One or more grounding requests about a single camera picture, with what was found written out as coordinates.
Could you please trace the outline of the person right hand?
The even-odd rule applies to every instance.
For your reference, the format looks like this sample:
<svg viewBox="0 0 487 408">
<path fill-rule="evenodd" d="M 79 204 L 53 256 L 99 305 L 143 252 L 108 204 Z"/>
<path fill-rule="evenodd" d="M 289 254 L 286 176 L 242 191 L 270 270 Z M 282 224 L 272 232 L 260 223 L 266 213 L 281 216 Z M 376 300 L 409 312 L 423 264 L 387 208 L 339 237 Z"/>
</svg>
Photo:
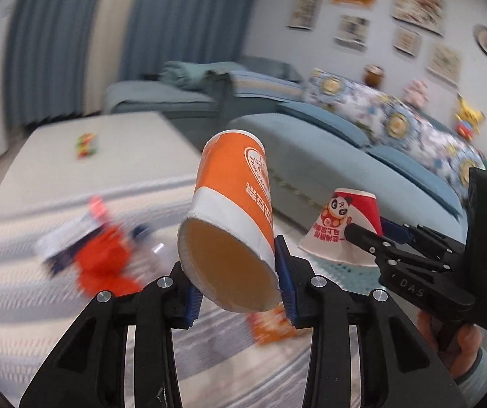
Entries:
<svg viewBox="0 0 487 408">
<path fill-rule="evenodd" d="M 418 312 L 418 330 L 432 349 L 438 352 L 431 321 L 430 314 L 423 310 Z M 461 378 L 475 364 L 482 343 L 481 331 L 475 325 L 467 324 L 458 331 L 456 343 L 458 347 L 455 348 L 455 354 L 444 363 L 453 379 Z"/>
</svg>

